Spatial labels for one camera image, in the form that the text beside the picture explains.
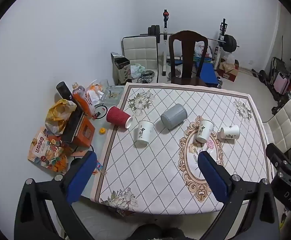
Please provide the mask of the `grey mug with handle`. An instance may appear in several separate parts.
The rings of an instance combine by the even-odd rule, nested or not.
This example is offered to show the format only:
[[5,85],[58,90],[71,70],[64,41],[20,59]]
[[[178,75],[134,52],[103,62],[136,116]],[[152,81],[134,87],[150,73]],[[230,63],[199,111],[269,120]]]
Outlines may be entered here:
[[188,117],[186,109],[179,103],[161,114],[161,121],[167,129],[173,129]]

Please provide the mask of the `white paper cup far right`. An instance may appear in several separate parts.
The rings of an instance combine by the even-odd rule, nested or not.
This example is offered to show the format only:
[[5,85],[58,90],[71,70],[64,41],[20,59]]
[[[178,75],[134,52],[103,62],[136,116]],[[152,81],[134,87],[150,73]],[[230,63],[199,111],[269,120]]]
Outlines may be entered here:
[[238,125],[231,125],[222,127],[220,129],[221,139],[233,139],[237,140],[240,137],[240,128]]

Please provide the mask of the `red ripple paper cup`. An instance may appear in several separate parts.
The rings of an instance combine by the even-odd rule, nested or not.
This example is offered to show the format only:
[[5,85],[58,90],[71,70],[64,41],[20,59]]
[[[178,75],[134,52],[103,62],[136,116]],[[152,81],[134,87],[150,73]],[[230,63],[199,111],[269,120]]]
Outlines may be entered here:
[[133,117],[116,106],[111,106],[106,116],[107,122],[128,129],[133,122]]

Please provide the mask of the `white paper cup centre right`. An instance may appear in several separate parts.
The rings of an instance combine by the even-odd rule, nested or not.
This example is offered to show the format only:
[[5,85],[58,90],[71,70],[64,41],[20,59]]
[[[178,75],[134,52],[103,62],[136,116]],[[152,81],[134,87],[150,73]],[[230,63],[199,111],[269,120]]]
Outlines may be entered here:
[[211,122],[210,120],[201,120],[196,135],[196,141],[205,144],[208,141],[210,134],[213,131],[213,128],[214,128],[213,122]]

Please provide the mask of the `white paper cup with calligraphy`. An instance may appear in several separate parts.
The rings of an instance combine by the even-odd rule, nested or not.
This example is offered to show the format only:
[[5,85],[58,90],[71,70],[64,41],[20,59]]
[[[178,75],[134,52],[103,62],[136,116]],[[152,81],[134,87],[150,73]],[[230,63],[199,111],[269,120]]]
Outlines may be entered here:
[[139,121],[135,141],[140,144],[149,144],[154,124],[149,120]]

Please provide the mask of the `colourful snack bag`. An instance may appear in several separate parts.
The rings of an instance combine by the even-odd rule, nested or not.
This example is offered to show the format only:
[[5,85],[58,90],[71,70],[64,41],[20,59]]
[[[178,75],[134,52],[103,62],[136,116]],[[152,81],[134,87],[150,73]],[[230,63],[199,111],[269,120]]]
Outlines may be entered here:
[[32,139],[28,160],[53,172],[65,174],[68,168],[68,157],[73,149],[61,136],[56,136],[47,128],[39,129]]

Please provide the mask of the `small blue red packet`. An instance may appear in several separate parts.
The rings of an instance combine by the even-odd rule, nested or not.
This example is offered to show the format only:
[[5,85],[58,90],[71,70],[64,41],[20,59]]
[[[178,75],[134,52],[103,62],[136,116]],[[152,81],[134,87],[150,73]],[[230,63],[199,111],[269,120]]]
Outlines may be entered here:
[[100,172],[103,170],[103,166],[101,163],[97,162],[96,164],[96,169],[99,170]]

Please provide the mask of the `white padded chair right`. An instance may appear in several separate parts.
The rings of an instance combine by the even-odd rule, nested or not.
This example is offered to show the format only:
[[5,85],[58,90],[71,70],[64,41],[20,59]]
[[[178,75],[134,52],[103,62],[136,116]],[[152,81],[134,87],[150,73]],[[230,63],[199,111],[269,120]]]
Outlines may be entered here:
[[282,152],[291,150],[291,99],[267,122],[263,122],[268,143]]

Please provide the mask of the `white padded chair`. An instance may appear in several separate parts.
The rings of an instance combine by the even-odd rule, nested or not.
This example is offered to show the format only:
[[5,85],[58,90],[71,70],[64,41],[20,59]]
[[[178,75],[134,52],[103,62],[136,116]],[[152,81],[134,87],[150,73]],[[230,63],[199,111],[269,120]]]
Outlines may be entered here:
[[267,122],[263,122],[268,143],[282,152],[291,150],[291,99]]
[[122,53],[130,64],[140,64],[145,70],[152,70],[152,83],[158,81],[158,48],[156,36],[127,36],[122,38]]

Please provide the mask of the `orange cardboard box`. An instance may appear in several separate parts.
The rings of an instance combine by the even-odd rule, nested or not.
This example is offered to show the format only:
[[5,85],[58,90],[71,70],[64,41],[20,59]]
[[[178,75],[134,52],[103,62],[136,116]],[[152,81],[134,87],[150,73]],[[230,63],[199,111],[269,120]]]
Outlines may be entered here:
[[81,147],[90,147],[95,133],[95,127],[87,117],[83,117],[79,124],[72,143]]

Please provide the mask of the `yellow bottle cap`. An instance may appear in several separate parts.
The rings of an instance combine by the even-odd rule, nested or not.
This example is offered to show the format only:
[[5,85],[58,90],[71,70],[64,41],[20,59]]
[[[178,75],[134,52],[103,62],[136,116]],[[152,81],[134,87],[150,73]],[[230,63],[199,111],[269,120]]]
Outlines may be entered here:
[[100,128],[100,130],[99,130],[99,133],[100,133],[100,134],[105,134],[105,132],[106,132],[106,129],[105,129],[105,128],[103,128],[103,127]]

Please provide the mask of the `yellow plastic bag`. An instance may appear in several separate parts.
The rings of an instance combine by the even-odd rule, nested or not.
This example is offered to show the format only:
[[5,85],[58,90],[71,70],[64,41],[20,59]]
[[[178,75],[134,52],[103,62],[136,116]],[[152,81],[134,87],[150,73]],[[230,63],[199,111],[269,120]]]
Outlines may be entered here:
[[48,111],[45,126],[54,135],[60,136],[64,132],[65,126],[76,110],[77,105],[66,99],[57,101]]

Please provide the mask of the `patterned white table mat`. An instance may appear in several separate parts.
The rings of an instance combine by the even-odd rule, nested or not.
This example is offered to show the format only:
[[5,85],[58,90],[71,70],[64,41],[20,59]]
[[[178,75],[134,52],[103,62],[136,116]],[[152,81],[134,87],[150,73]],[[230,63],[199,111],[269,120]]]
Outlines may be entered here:
[[[161,114],[177,103],[188,117],[167,129]],[[228,173],[246,181],[272,179],[265,156],[267,138],[257,107],[248,94],[225,89],[169,84],[128,83],[118,104],[133,117],[130,128],[104,124],[93,146],[103,166],[89,180],[83,196],[90,200],[135,212],[196,214],[221,209],[197,165],[200,152],[210,156]],[[139,121],[154,124],[149,144],[135,140]],[[196,141],[201,120],[214,128],[205,144]],[[221,139],[222,127],[238,125],[237,140]]]

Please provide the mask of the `pink suitcase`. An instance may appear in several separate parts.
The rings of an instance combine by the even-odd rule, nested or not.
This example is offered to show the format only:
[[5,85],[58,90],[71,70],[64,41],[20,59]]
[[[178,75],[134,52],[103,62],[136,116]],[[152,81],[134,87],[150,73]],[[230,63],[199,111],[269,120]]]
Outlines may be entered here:
[[286,92],[289,82],[289,78],[284,73],[279,72],[273,84],[274,89],[277,93],[282,95]]

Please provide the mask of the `orange drink bottle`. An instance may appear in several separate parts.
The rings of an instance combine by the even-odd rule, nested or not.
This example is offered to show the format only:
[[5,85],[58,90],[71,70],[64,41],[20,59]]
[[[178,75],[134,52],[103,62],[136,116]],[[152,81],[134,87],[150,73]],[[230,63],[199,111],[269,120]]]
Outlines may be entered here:
[[89,118],[92,118],[95,115],[96,111],[94,105],[92,104],[90,95],[88,94],[88,92],[86,92],[83,86],[79,85],[76,82],[72,85],[72,88],[73,98],[79,103],[83,112]]

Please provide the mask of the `black cylinder speaker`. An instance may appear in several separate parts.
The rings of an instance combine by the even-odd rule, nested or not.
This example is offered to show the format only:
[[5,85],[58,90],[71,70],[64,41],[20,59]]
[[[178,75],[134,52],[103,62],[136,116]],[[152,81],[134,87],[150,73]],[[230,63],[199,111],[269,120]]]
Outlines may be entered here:
[[67,87],[66,83],[64,81],[61,81],[56,85],[56,90],[62,97],[62,99],[72,101],[73,103],[77,104],[77,101],[74,99],[72,92]]

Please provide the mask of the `white crumpled snack wrapper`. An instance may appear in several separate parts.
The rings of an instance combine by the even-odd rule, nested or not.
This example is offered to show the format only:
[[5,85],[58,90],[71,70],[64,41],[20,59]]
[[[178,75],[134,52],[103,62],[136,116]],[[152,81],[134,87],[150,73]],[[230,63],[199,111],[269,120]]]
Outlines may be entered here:
[[94,80],[92,83],[88,85],[86,91],[90,96],[91,102],[93,105],[97,105],[101,102],[101,99],[104,95],[103,86],[97,80]]

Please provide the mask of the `brown cardboard box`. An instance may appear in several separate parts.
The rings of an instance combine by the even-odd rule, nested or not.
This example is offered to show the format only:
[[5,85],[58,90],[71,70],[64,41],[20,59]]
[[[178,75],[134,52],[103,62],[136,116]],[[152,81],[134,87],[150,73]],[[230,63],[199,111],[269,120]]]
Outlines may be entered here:
[[230,64],[224,59],[221,59],[216,71],[219,76],[234,82],[239,72],[239,63],[235,60],[234,64]]

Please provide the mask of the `silver trash bin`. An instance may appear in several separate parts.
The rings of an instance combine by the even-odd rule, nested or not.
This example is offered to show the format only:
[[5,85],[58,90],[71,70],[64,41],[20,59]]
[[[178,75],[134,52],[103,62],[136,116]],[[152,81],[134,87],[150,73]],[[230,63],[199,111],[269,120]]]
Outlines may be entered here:
[[111,61],[115,85],[125,85],[127,82],[132,82],[130,60],[123,55],[111,52]]

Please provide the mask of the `blue bench pad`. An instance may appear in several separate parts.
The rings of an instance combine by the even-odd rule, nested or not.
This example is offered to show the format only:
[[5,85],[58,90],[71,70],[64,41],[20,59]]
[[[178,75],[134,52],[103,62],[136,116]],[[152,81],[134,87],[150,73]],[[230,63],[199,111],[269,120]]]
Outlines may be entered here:
[[217,87],[219,81],[214,72],[213,64],[210,62],[204,62],[202,65],[202,70],[200,73],[200,79],[208,86],[208,87]]

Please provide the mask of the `barbell with black plates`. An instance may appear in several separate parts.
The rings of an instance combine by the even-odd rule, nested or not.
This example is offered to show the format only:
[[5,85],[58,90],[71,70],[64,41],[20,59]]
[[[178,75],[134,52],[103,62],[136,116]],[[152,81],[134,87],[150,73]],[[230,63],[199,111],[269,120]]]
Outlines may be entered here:
[[[145,36],[145,35],[156,36],[157,42],[160,43],[161,35],[164,35],[164,33],[160,32],[159,25],[151,25],[148,28],[148,31],[146,34],[141,34],[141,36]],[[225,34],[223,40],[215,40],[215,39],[211,39],[211,38],[209,38],[208,40],[218,41],[219,46],[223,49],[223,51],[228,52],[228,53],[233,53],[237,48],[239,48],[239,46],[237,45],[237,40],[231,35]]]

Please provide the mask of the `white red plastic bag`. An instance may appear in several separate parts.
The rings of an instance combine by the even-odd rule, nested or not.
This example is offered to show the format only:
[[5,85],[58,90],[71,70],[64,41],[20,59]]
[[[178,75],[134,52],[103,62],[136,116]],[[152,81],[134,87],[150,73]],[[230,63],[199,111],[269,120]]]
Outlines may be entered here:
[[[202,57],[203,51],[205,48],[205,43],[203,41],[196,42],[195,48],[194,48],[194,56],[196,57]],[[211,59],[212,58],[212,52],[209,46],[207,46],[207,51],[205,53],[205,58]]]

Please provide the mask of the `white padded chair back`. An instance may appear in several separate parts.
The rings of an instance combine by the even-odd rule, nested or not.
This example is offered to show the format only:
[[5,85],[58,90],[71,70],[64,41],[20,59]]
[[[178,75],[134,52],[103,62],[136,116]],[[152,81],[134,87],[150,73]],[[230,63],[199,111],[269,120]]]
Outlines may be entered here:
[[122,38],[122,53],[130,64],[140,64],[145,70],[152,70],[152,83],[158,81],[158,48],[156,36],[127,36]]

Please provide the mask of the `white weight rack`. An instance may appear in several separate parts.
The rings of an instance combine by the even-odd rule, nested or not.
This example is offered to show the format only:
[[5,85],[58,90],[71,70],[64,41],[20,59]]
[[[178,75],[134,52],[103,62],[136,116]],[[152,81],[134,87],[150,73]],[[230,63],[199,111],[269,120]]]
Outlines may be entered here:
[[[163,33],[160,33],[160,35],[163,36],[163,41],[164,41],[164,46],[165,46],[165,48],[163,49],[163,54],[162,54],[163,55],[162,76],[166,76],[166,72],[167,72],[168,36],[171,35],[171,33],[168,33],[168,28],[167,28],[168,19],[169,19],[169,12],[167,11],[167,9],[164,9],[164,12],[163,12],[164,28],[163,28]],[[218,39],[216,40],[216,39],[209,38],[209,40],[211,41],[218,42],[214,50],[214,60],[213,60],[214,69],[217,68],[217,65],[220,60],[221,43],[225,43],[224,36],[225,36],[226,30],[227,30],[227,23],[226,23],[226,19],[224,18],[220,24],[220,32],[219,32]]]

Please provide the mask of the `dark wooden chair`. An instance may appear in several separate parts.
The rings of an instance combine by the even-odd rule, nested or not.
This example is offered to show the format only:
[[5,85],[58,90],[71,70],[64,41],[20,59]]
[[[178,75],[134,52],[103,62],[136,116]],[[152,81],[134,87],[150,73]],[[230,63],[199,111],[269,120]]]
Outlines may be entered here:
[[[174,56],[174,41],[181,42],[182,50],[182,73],[181,77],[176,77],[175,68],[175,56]],[[199,66],[197,68],[195,77],[192,77],[192,70],[194,64],[194,52],[196,42],[203,42],[204,48],[201,56]],[[205,61],[204,56],[206,55],[208,48],[208,40],[201,34],[191,31],[183,30],[170,35],[169,37],[169,55],[170,55],[170,71],[171,71],[171,83],[177,85],[192,85],[192,86],[204,86],[207,87],[206,83],[202,81],[200,75]]]

